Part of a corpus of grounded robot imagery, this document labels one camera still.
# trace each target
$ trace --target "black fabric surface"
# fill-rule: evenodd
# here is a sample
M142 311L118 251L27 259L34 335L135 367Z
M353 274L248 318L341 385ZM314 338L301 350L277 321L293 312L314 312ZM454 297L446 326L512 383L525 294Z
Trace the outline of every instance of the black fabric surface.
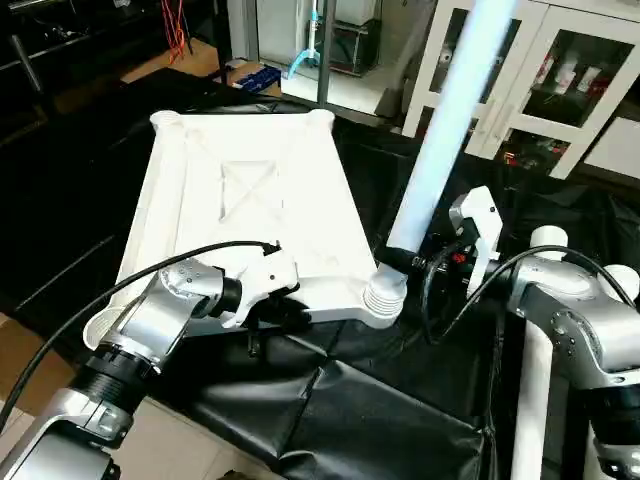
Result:
M247 113L305 111L164 70L0 149L0 308L47 335L111 285L153 144L149 115L232 113L238 104ZM386 240L419 144L342 119L333 133L375 250ZM526 248L534 228L555 224L569 233L569 246L640 269L637 205L467 155L456 164L425 252L451 235L451 202L479 185L490 188L503 217L505 254ZM414 290L410 285L403 315L387 330L335 322L296 335L268 332L260 358L247 355L242 334L188 339L153 395L289 479L508 478L522 325L487 300L447 342L429 346ZM462 298L461 290L446 296ZM80 332L78 326L57 345L68 358L86 354ZM563 453L562 439L549 448L549 478L563 455L579 455Z

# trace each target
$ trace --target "red wire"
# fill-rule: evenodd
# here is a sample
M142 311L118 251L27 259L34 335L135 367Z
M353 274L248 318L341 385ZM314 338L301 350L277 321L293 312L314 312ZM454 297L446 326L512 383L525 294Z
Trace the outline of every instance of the red wire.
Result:
M169 0L161 0L162 17L164 20L165 35L169 44L169 63L173 63L178 56L184 56L184 32L182 30L182 0L178 4L177 18L173 15Z

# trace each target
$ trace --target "white cylindrical post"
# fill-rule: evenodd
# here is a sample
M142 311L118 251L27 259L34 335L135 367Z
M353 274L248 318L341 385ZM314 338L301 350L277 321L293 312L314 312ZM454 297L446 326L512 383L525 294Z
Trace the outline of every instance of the white cylindrical post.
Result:
M533 323L527 322L511 480L540 478L552 358L553 345L549 337Z
M309 23L309 58L316 54L316 30L318 29L318 0L313 0L311 22Z
M560 245L566 247L569 245L569 237L567 232L555 225L544 225L536 228L531 234L529 242L530 247L542 247L546 245ZM560 261L566 255L563 252L538 252L537 257L546 258L548 260Z
M412 252L420 248L516 4L517 0L478 0L467 18L388 246ZM364 301L383 328L400 314L405 296L406 275L380 265L364 292Z
M640 292L640 276L638 276L638 272L636 272L633 268L627 267L626 265L607 265L604 269L609 272L613 278L620 284L624 293L626 293L631 300L635 300L638 296L638 292ZM604 293L606 293L609 297L613 298L620 302L620 297L613 289L611 284L605 280L605 278L598 274L598 282L602 286Z

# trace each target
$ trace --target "cardboard box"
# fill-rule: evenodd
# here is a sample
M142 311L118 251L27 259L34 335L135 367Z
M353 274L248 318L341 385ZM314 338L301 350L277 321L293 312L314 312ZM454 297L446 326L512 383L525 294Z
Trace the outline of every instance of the cardboard box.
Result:
M0 399L5 400L42 339L0 313ZM18 400L18 408L39 415L53 394L66 387L74 372L58 354L49 352Z

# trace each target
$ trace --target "white cabinet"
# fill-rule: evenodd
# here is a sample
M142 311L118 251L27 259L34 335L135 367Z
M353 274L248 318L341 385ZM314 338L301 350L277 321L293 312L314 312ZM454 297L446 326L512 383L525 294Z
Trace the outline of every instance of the white cabinet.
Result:
M307 48L310 0L256 2L260 57L288 64Z
M616 118L584 163L640 180L640 122Z
M440 1L405 135L415 134L425 106L437 105L433 82L446 60L437 57L450 48L438 30L451 30L463 3ZM439 13L445 26L436 28ZM502 69L476 108L466 152L565 178L640 74L640 24L538 2L520 4L518 19Z
M442 83L451 64L462 26L474 0L440 0L422 57L402 134L413 137L425 107L433 109L440 100ZM487 89L474 112L474 132L467 153L480 155L489 128L504 104L527 50L542 24L548 5L521 1L514 12Z
M338 0L336 2L336 20L363 25L376 14L376 0ZM318 2L320 15L324 13L324 0Z

